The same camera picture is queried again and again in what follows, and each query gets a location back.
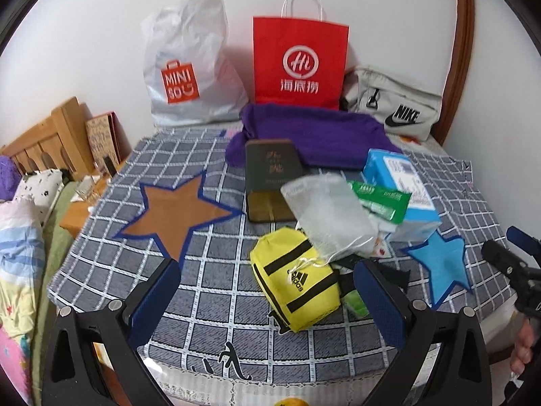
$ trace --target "wooden bed frame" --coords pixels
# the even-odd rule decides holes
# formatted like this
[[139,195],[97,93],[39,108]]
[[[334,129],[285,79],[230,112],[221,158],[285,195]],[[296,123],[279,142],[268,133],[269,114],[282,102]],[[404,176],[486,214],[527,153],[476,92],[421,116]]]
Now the wooden bed frame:
[[10,157],[21,174],[58,168],[80,180],[94,170],[85,120],[77,98],[72,97],[47,119],[0,148],[0,154]]

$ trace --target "green blanket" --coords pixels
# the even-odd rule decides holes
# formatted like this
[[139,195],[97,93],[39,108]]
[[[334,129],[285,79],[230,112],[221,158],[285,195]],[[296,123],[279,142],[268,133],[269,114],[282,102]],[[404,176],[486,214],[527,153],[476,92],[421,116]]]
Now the green blanket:
[[61,192],[51,217],[43,228],[45,241],[45,271],[40,289],[39,305],[37,309],[36,328],[32,339],[31,371],[32,395],[34,405],[41,406],[41,385],[43,378],[43,364],[49,345],[49,335],[56,319],[56,307],[47,297],[47,286],[64,261],[73,242],[69,232],[62,229],[59,224],[70,206],[70,200],[75,193],[76,182],[67,184]]

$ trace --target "purple cloth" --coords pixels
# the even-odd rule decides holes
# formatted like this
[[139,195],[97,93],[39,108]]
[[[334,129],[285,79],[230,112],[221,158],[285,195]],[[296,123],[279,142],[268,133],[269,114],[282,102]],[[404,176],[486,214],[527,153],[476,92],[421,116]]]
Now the purple cloth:
[[245,165],[244,145],[251,139],[290,139],[304,165],[364,168],[369,149],[401,153],[372,116],[326,108],[248,104],[241,112],[244,128],[226,149],[231,166]]
[[0,156],[0,200],[13,200],[21,175],[11,158]]

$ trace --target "yellow adidas bag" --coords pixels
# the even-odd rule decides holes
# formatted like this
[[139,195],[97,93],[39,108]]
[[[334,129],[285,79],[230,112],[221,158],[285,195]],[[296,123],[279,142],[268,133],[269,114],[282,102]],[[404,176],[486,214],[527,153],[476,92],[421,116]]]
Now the yellow adidas bag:
[[316,258],[317,251],[301,231],[284,227],[260,238],[250,262],[264,294],[283,323],[298,332],[340,306],[337,274],[331,266],[309,265],[288,274],[300,257]]

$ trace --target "hand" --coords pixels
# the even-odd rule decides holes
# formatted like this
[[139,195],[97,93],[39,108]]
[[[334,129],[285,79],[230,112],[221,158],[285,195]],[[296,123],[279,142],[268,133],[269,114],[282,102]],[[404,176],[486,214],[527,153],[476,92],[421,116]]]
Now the hand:
[[534,345],[534,329],[528,319],[524,319],[522,327],[517,333],[515,349],[511,354],[511,371],[520,375],[532,360],[532,346]]

